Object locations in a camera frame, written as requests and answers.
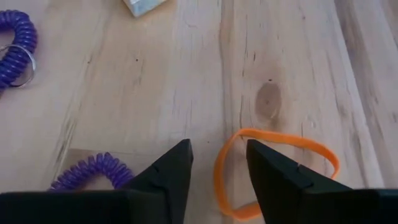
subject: wooden surface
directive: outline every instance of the wooden surface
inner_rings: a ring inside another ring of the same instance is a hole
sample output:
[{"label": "wooden surface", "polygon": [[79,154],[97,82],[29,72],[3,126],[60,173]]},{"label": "wooden surface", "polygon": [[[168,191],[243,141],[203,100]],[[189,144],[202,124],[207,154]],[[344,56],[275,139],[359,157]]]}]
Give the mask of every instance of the wooden surface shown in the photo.
[{"label": "wooden surface", "polygon": [[[341,160],[337,180],[351,187],[398,187],[395,0],[169,0],[138,19],[122,0],[0,7],[28,12],[40,35],[37,77],[0,98],[2,192],[45,190],[97,152],[138,173],[190,138],[185,222],[232,223],[211,178],[226,138],[244,127],[323,142]],[[332,172],[311,152],[270,145]],[[234,206],[255,199],[243,140],[226,183]]]}]

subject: metal key ring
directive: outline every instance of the metal key ring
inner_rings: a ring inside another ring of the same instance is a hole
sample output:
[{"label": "metal key ring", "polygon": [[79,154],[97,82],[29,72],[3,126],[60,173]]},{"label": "metal key ring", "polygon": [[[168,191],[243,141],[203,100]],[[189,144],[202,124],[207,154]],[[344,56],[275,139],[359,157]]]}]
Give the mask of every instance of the metal key ring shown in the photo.
[{"label": "metal key ring", "polygon": [[23,50],[23,51],[29,56],[29,59],[30,59],[30,61],[32,62],[32,73],[31,73],[31,75],[28,77],[28,79],[27,79],[24,83],[22,83],[22,84],[20,84],[20,85],[13,85],[13,84],[10,84],[10,88],[23,88],[23,87],[27,86],[27,85],[33,80],[33,78],[35,77],[35,72],[36,72],[36,60],[35,60],[35,58],[33,57],[33,54],[30,53],[25,47],[22,47],[22,46],[16,45],[16,44],[7,44],[7,45],[3,45],[2,47],[0,47],[0,52],[4,51],[4,50],[6,50],[6,49],[8,49],[8,48],[10,48],[10,47],[17,47],[17,48]]}]

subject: wood grain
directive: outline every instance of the wood grain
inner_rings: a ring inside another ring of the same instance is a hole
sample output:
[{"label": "wood grain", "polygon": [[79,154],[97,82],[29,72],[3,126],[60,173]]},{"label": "wood grain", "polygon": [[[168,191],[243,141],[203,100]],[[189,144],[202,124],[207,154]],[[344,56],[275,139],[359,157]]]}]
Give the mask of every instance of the wood grain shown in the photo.
[{"label": "wood grain", "polygon": [[336,0],[336,8],[382,177],[386,187],[397,187],[398,8],[394,1],[382,3]]},{"label": "wood grain", "polygon": [[[37,78],[0,98],[2,192],[44,190],[97,152],[140,172],[190,138],[185,222],[235,223],[211,178],[226,138],[245,127],[326,144],[350,187],[397,186],[394,0],[169,0],[138,19],[122,1],[27,2],[0,1],[28,11],[40,33]],[[320,156],[267,144],[332,173]],[[235,207],[255,200],[244,147],[225,173]]]}]

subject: wood knot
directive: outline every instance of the wood knot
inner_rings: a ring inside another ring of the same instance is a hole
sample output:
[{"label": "wood knot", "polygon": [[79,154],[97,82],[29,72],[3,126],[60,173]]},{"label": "wood knot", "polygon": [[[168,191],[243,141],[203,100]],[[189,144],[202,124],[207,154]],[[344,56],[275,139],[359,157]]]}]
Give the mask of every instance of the wood knot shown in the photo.
[{"label": "wood knot", "polygon": [[280,129],[279,112],[282,106],[280,88],[276,83],[265,83],[256,96],[256,114],[267,128]]}]

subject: rubber band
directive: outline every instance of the rubber band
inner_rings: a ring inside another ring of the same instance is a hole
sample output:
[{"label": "rubber band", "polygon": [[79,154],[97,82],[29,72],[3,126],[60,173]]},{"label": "rubber band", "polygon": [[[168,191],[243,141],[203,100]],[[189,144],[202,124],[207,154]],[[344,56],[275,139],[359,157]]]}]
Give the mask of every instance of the rubber band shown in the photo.
[{"label": "rubber band", "polygon": [[340,162],[337,156],[326,146],[317,143],[314,140],[306,139],[291,134],[275,133],[272,131],[263,131],[259,129],[252,129],[252,128],[241,129],[227,140],[225,145],[221,148],[221,151],[218,153],[218,157],[215,162],[214,176],[213,176],[214,190],[218,206],[220,207],[221,212],[224,215],[231,216],[239,221],[247,221],[261,216],[261,209],[258,202],[254,202],[237,209],[233,209],[228,202],[224,186],[223,168],[227,153],[231,149],[234,140],[238,136],[255,138],[264,141],[280,143],[280,144],[289,144],[291,146],[308,149],[327,158],[331,162],[331,164],[335,169],[331,176],[332,179],[334,179],[340,171]]}]

